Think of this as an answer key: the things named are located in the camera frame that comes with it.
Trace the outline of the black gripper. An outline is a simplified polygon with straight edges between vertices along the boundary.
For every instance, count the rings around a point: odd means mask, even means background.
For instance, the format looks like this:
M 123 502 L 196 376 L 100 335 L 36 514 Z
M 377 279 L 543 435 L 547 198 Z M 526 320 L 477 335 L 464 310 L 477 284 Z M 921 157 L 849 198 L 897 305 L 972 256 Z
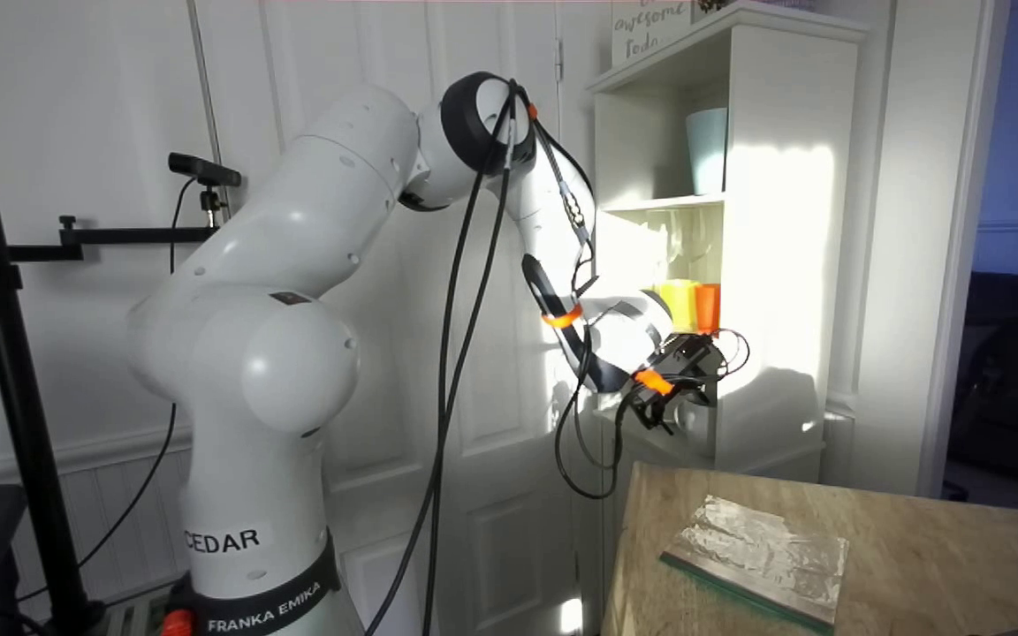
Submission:
M 672 332 L 663 346 L 643 365 L 643 388 L 657 399 L 690 395 L 698 406 L 716 399 L 724 353 L 711 335 Z

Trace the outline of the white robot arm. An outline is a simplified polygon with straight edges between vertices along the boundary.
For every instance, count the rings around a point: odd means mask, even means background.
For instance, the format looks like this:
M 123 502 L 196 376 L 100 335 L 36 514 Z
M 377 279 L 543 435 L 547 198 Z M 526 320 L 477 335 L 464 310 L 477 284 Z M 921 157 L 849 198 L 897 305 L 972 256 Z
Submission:
M 584 167 L 536 121 L 526 88 L 472 70 L 428 113 L 355 88 L 309 123 L 273 180 L 127 316 L 139 377 L 189 422 L 188 575 L 161 636 L 374 636 L 340 575 L 320 466 L 302 443 L 352 395 L 355 335 L 326 307 L 397 209 L 499 200 L 494 220 L 573 245 L 530 245 L 518 276 L 579 392 L 672 431 L 708 406 L 724 358 L 659 296 L 592 307 L 597 209 Z

